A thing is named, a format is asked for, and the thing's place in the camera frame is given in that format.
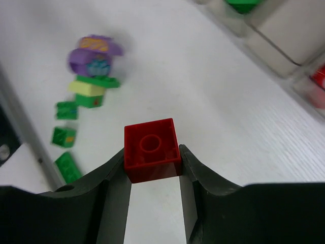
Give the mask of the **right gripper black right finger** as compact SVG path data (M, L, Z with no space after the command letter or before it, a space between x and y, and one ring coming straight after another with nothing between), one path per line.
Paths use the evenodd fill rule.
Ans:
M324 243L324 183L242 187L179 149L187 243Z

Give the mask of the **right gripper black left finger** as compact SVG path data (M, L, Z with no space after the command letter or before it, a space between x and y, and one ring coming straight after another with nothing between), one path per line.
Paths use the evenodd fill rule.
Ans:
M1 243L123 243L131 182L119 151L54 192L1 187Z

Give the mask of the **green long lego brick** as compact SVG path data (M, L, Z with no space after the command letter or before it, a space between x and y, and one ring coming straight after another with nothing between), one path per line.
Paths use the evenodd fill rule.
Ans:
M70 184L82 177L82 174L69 151L64 152L59 158L57 158L54 164L57 166L66 184Z

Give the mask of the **red large lego brick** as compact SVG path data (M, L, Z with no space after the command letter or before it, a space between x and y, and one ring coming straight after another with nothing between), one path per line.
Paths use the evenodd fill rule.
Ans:
M124 170L133 184L182 175L172 118L124 127Z

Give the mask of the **green square lego brick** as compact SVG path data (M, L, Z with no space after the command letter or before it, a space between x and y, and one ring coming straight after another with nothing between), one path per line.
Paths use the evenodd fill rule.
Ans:
M58 102L56 104L56 119L58 120L77 120L78 106L74 101Z

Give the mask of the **yellow-green slope lego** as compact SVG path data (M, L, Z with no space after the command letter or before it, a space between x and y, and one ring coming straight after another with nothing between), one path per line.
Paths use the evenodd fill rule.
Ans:
M102 106L105 94L103 87L75 80L69 84L69 91L75 94L75 102L78 106L85 108Z

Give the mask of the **green round lego piece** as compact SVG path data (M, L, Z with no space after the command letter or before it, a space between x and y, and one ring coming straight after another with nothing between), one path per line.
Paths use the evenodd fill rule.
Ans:
M103 88L118 88L120 87L120 82L117 78L108 77L108 76L95 76L95 77L86 77L77 75L76 81L97 85Z

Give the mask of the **red ring lego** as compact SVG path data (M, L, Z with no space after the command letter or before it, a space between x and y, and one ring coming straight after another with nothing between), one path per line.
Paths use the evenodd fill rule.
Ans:
M310 101L314 107L324 109L324 65L319 67L310 78L315 84L310 93Z

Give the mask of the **purple flower lego piece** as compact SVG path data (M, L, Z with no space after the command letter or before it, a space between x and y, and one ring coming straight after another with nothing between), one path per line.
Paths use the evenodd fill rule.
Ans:
M123 56L123 47L113 38L90 35L83 37L68 56L68 66L77 75L85 77L108 76L113 58Z

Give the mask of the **green small square lego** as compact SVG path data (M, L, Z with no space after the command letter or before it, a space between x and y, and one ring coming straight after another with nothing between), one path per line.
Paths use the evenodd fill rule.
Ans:
M263 0L225 0L225 2L239 14L248 14Z

